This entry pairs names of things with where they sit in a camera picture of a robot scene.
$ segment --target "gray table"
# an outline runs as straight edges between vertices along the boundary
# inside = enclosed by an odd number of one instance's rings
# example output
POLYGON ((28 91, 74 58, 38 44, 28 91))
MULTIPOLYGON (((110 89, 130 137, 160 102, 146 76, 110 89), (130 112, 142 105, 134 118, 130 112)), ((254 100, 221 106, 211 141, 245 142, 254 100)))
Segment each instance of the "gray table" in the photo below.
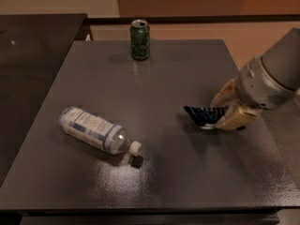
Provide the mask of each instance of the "gray table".
POLYGON ((154 41, 136 62, 127 41, 74 42, 0 190, 0 209, 203 212, 299 207, 300 193, 261 119, 202 132, 184 105, 209 104, 237 74, 222 40, 154 41), (66 135, 81 106, 123 125, 143 164, 66 135))

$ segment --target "metal cylinder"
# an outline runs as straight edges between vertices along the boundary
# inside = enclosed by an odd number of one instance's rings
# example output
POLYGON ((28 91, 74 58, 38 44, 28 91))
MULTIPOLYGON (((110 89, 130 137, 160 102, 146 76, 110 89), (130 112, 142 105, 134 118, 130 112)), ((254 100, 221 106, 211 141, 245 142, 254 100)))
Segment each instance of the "metal cylinder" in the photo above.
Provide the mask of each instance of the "metal cylinder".
POLYGON ((135 20, 130 27, 131 55, 144 60, 150 56, 150 27, 146 20, 135 20))
POLYGON ((242 68, 236 94, 249 106, 275 109, 294 98, 299 87, 300 30, 294 28, 242 68))
POLYGON ((294 28, 262 56, 272 78, 288 89, 300 87, 300 29, 294 28))

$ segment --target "soda can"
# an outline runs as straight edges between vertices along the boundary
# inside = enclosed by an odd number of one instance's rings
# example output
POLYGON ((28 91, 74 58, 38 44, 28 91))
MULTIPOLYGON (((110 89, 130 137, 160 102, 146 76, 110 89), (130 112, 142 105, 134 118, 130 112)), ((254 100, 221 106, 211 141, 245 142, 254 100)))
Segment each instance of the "soda can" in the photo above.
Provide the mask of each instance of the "soda can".
POLYGON ((145 60, 150 56, 150 27, 146 20, 131 23, 131 55, 134 59, 145 60))

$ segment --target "water bottle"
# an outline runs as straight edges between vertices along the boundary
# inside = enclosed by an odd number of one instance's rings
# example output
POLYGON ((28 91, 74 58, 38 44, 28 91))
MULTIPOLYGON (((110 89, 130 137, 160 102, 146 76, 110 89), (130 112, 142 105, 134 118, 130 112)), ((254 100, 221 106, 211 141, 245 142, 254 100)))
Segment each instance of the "water bottle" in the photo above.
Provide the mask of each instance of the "water bottle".
POLYGON ((137 141, 129 141, 122 126, 112 124, 77 107, 65 108, 60 116, 59 124, 66 134, 110 155, 129 152, 137 157, 142 147, 137 141))

